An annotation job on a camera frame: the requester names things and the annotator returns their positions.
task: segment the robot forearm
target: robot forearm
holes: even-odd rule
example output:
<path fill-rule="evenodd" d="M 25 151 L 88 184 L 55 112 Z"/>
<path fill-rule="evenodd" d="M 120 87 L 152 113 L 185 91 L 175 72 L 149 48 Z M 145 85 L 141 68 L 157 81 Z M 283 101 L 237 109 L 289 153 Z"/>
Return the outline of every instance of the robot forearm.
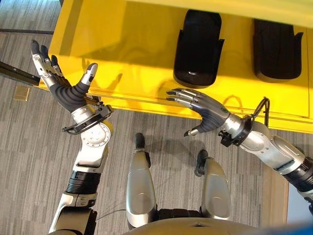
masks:
<path fill-rule="evenodd" d="M 313 160 L 305 157 L 283 138 L 272 136 L 264 124 L 254 121 L 263 106 L 268 117 L 269 99 L 264 98 L 251 117 L 240 118 L 231 114 L 215 99 L 199 91 L 177 88 L 167 94 L 170 95 L 167 100 L 187 106 L 202 116 L 201 124 L 187 131 L 185 136 L 222 127 L 220 136 L 223 145 L 228 147 L 234 144 L 253 153 L 284 176 L 313 205 Z"/>
<path fill-rule="evenodd" d="M 242 119 L 231 114 L 222 128 L 235 138 L 244 127 Z M 288 141 L 272 136 L 264 124 L 255 121 L 240 148 L 256 155 L 294 185 L 307 201 L 313 202 L 313 160 Z"/>
<path fill-rule="evenodd" d="M 84 106 L 72 113 L 77 125 L 94 117 L 90 106 Z M 82 147 L 77 154 L 66 191 L 62 194 L 49 232 L 71 229 L 84 234 L 95 225 L 96 212 L 90 208 L 97 198 L 97 188 L 108 155 L 107 143 L 112 134 L 108 122 L 98 123 L 81 134 Z"/>

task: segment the robotic hand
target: robotic hand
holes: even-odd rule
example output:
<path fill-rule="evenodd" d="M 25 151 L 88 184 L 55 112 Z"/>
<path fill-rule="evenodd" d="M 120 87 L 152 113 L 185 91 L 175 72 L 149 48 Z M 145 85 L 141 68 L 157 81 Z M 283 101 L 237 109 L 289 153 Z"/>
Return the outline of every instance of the robotic hand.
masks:
<path fill-rule="evenodd" d="M 173 89 L 167 99 L 189 107 L 202 116 L 199 126 L 184 136 L 196 135 L 219 127 L 221 143 L 234 144 L 253 153 L 266 165 L 284 176 L 298 192 L 311 203 L 313 214 L 313 160 L 305 157 L 297 148 L 279 136 L 272 136 L 267 126 L 254 121 L 255 116 L 240 118 L 231 114 L 213 98 L 190 89 Z"/>
<path fill-rule="evenodd" d="M 57 57 L 48 56 L 48 49 L 36 41 L 31 43 L 31 53 L 38 74 L 53 97 L 71 114 L 76 124 L 63 130 L 81 134 L 82 147 L 78 152 L 66 191 L 62 194 L 49 234 L 90 235 L 94 233 L 96 211 L 91 209 L 97 198 L 100 176 L 108 155 L 107 144 L 112 126 L 104 122 L 113 112 L 109 105 L 93 101 L 94 110 L 87 105 L 86 93 L 94 79 L 97 64 L 88 66 L 80 81 L 71 86 L 64 78 Z"/>

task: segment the black cable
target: black cable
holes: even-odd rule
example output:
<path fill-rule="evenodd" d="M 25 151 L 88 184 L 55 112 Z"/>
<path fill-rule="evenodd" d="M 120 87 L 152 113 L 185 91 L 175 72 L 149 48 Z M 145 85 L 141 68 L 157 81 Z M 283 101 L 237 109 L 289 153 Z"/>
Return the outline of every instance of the black cable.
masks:
<path fill-rule="evenodd" d="M 262 108 L 265 106 L 265 110 L 263 111 L 263 113 L 265 113 L 265 117 L 264 117 L 264 125 L 266 127 L 268 127 L 268 119 L 269 119 L 269 99 L 264 97 L 261 102 L 258 104 L 258 106 L 256 107 L 255 111 L 253 114 L 244 117 L 243 120 L 245 119 L 249 119 L 252 118 L 252 125 L 254 123 L 255 118 L 259 115 L 260 111 L 262 110 Z"/>
<path fill-rule="evenodd" d="M 103 215 L 103 216 L 97 218 L 96 221 L 99 220 L 99 219 L 102 219 L 102 218 L 104 218 L 104 217 L 106 217 L 106 216 L 108 216 L 108 215 L 110 215 L 110 214 L 113 214 L 113 213 L 115 213 L 115 212 L 121 212 L 121 211 L 122 211 L 122 212 L 123 212 L 123 211 L 126 211 L 126 209 L 119 209 L 119 210 L 116 210 L 116 211 L 112 211 L 112 212 L 110 212 L 110 213 L 107 213 L 107 214 L 105 214 L 105 215 Z"/>

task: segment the floor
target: floor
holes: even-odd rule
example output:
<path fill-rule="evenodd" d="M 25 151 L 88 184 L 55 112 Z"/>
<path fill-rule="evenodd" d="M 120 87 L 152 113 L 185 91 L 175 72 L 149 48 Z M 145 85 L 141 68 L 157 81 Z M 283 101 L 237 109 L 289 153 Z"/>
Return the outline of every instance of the floor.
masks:
<path fill-rule="evenodd" d="M 59 1 L 2 0 L 0 28 L 53 31 Z M 49 46 L 51 35 L 0 32 L 0 61 L 36 74 L 30 41 Z M 73 123 L 69 113 L 43 90 L 31 88 L 29 100 L 13 100 L 13 80 L 0 76 L 0 235 L 46 234 L 80 148 L 79 136 L 61 132 Z M 193 119 L 116 110 L 114 135 L 98 188 L 97 235 L 128 230 L 125 211 L 127 172 L 133 136 L 144 133 L 150 152 L 151 174 L 159 208 L 197 210 L 202 178 L 194 175 L 197 153 L 205 148 L 219 162 L 228 179 L 232 220 L 259 226 L 263 193 L 263 164 L 234 146 L 219 144 L 218 131 L 184 138 L 198 124 Z M 305 154 L 313 153 L 313 135 L 272 131 Z"/>

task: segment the robot finger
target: robot finger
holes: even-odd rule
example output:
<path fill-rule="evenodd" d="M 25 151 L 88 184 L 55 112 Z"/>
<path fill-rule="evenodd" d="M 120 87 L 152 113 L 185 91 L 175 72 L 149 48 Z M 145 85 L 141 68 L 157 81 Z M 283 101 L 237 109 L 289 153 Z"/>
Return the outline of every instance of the robot finger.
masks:
<path fill-rule="evenodd" d="M 51 65 L 53 66 L 53 68 L 55 69 L 57 75 L 59 75 L 60 77 L 64 77 L 63 73 L 60 69 L 60 66 L 58 64 L 58 58 L 55 55 L 51 56 Z"/>
<path fill-rule="evenodd" d="M 178 96 L 169 96 L 166 98 L 169 101 L 175 101 L 177 103 L 180 103 L 184 106 L 187 106 L 188 108 L 191 108 L 191 100 L 185 99 L 185 98 L 181 98 Z"/>
<path fill-rule="evenodd" d="M 58 83 L 56 77 L 53 74 L 49 73 L 51 66 L 49 66 L 45 62 L 42 54 L 40 53 L 39 44 L 35 40 L 32 40 L 31 42 L 31 53 L 36 70 L 39 76 L 43 79 L 43 81 L 47 85 L 47 87 L 50 88 L 52 85 Z"/>
<path fill-rule="evenodd" d="M 55 70 L 56 75 L 59 77 L 59 80 L 61 81 L 61 84 L 65 87 L 71 87 L 71 84 L 69 83 L 69 81 L 64 77 L 60 66 L 58 64 L 58 59 L 55 55 L 51 56 L 51 65 Z"/>
<path fill-rule="evenodd" d="M 58 80 L 58 82 L 60 83 L 60 85 L 68 87 L 68 84 L 69 84 L 68 81 L 63 77 L 63 74 L 59 72 L 60 67 L 59 66 L 53 66 L 52 61 L 50 60 L 49 55 L 48 55 L 48 48 L 46 46 L 42 45 L 40 51 L 41 51 L 41 55 L 42 55 L 45 63 L 47 64 L 48 70 L 55 75 L 55 77 Z"/>
<path fill-rule="evenodd" d="M 86 72 L 84 73 L 84 75 L 82 76 L 82 78 L 80 79 L 80 81 L 82 83 L 84 83 L 87 86 L 90 86 L 92 80 L 94 79 L 96 72 L 98 69 L 98 64 L 96 63 L 92 63 L 88 66 Z"/>
<path fill-rule="evenodd" d="M 194 95 L 187 93 L 183 89 L 180 89 L 180 88 L 172 89 L 170 91 L 167 91 L 166 93 L 169 95 L 176 95 L 177 97 L 182 97 L 190 101 L 193 101 L 195 97 Z"/>

